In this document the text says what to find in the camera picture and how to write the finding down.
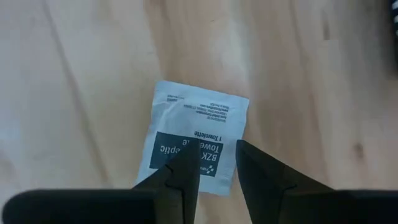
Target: wood grain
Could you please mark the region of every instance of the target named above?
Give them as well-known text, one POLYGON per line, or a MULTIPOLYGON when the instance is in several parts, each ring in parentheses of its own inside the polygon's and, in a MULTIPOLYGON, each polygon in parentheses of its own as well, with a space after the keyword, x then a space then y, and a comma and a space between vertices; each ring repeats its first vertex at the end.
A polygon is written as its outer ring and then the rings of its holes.
MULTIPOLYGON (((388 1, 0 0, 0 200, 128 188, 157 80, 250 99, 244 139, 337 189, 396 189, 388 1)), ((200 193, 197 223, 249 223, 200 193)))

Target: white sachet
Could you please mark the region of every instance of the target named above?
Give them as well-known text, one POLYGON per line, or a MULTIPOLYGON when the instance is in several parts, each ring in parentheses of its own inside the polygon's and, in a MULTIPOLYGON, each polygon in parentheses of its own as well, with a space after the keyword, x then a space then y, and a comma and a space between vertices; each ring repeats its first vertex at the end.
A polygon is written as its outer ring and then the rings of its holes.
POLYGON ((152 123, 137 183, 173 158, 189 140, 201 147, 199 191, 229 195, 236 140, 243 136, 249 100, 174 82, 156 84, 152 123))

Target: small logo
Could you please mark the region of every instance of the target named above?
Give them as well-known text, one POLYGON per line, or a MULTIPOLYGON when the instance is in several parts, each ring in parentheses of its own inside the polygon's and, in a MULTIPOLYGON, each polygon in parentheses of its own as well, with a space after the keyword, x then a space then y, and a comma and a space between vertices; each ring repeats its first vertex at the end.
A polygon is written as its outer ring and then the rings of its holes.
POLYGON ((210 172, 213 172, 213 171, 214 171, 214 168, 212 165, 210 165, 209 168, 207 168, 206 173, 209 174, 210 172))

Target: black plastic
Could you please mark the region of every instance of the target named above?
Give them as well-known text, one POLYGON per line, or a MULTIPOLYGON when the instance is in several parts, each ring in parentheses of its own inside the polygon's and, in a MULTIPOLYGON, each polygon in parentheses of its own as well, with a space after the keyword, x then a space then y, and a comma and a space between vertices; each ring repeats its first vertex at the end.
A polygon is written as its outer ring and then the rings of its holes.
POLYGON ((5 224, 193 223, 200 146, 191 141, 132 190, 34 190, 10 199, 5 224))
POLYGON ((333 190, 246 141, 236 164, 254 224, 398 223, 396 191, 333 190))
POLYGON ((393 48, 395 49, 395 58, 396 61, 398 61, 398 8, 396 8, 396 2, 397 0, 390 0, 391 4, 388 5, 388 7, 391 8, 391 24, 392 24, 392 31, 394 35, 394 46, 393 48))

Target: floor plank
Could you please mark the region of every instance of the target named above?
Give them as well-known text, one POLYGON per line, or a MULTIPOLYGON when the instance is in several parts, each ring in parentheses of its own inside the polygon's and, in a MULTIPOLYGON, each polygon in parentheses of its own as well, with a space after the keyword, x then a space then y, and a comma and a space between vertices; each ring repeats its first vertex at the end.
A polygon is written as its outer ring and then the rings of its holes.
POLYGON ((103 187, 40 1, 0 1, 0 206, 40 187, 103 187))

